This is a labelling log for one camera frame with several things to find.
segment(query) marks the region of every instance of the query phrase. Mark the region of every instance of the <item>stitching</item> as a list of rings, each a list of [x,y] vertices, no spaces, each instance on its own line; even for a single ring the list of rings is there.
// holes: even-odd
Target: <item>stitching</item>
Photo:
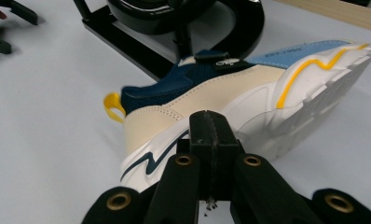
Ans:
[[[175,105],[177,103],[179,103],[180,101],[184,100],[188,95],[194,93],[195,91],[198,91],[200,88],[203,88],[205,87],[206,85],[210,85],[216,81],[219,81],[221,79],[229,79],[229,78],[234,78],[234,77],[240,77],[240,76],[245,76],[247,75],[248,73],[250,73],[251,71],[255,71],[256,68],[260,68],[261,65],[256,65],[256,66],[253,66],[251,68],[248,68],[246,70],[243,70],[243,71],[240,71],[238,73],[235,73],[235,74],[230,74],[230,75],[227,75],[227,76],[220,76],[220,77],[216,77],[216,78],[213,78],[213,79],[209,79],[201,84],[199,84],[198,86],[194,87],[193,89],[191,89],[190,91],[187,91],[185,94],[183,94],[181,97],[177,98],[177,99],[174,99],[173,101],[165,104],[165,106],[168,106],[168,107],[171,107],[172,105]]]
[[[140,115],[140,114],[143,114],[143,113],[148,113],[148,112],[159,112],[159,113],[167,115],[167,116],[169,116],[169,117],[171,117],[172,119],[175,119],[175,120],[180,120],[180,119],[183,118],[179,114],[174,113],[174,112],[168,110],[166,107],[160,106],[160,105],[152,105],[152,106],[147,106],[147,107],[143,107],[141,109],[135,110],[134,113],[130,113],[128,115],[128,118],[132,118],[134,116],[137,116],[137,115]]]
[[[332,44],[332,43],[339,43],[339,42],[340,43],[341,42],[346,42],[348,44],[351,44],[348,41],[342,41],[342,40],[325,40],[325,41],[320,41],[320,42],[314,42],[314,43],[296,45],[296,46],[287,47],[287,48],[283,48],[283,49],[277,49],[277,50],[268,52],[267,54],[272,53],[272,52],[282,52],[282,51],[286,51],[286,50],[289,50],[289,49],[305,48],[305,47],[308,47],[308,46],[319,46],[319,45],[321,46],[321,45]],[[253,60],[253,57],[251,58],[251,60],[253,61],[253,63],[259,63],[259,64],[264,64],[264,65],[274,65],[274,66],[287,66],[288,65],[288,64],[285,64],[285,63],[267,62],[265,60],[266,58],[267,57],[265,57],[265,55],[259,55],[259,56],[255,56],[255,61]]]

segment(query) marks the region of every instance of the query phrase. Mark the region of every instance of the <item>black mount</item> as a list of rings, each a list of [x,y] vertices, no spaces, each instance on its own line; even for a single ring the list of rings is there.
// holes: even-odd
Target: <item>black mount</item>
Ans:
[[[24,20],[28,21],[33,25],[37,25],[37,14],[33,12],[28,7],[13,1],[13,0],[0,0],[0,7],[9,7],[11,8],[11,12],[15,15],[23,18]],[[10,54],[11,53],[11,45],[8,44],[6,41],[0,39],[0,53],[3,54]]]
[[[163,78],[170,71],[173,66],[172,62],[113,24],[117,18],[112,14],[109,6],[91,12],[85,0],[74,1],[88,30],[153,79]],[[259,1],[249,0],[220,0],[220,2],[234,12],[236,24],[232,32],[212,49],[229,52],[234,58],[244,58],[255,47],[262,32],[264,26],[262,5]],[[186,25],[180,25],[173,31],[176,35],[173,41],[177,45],[177,58],[192,54],[191,40]]]

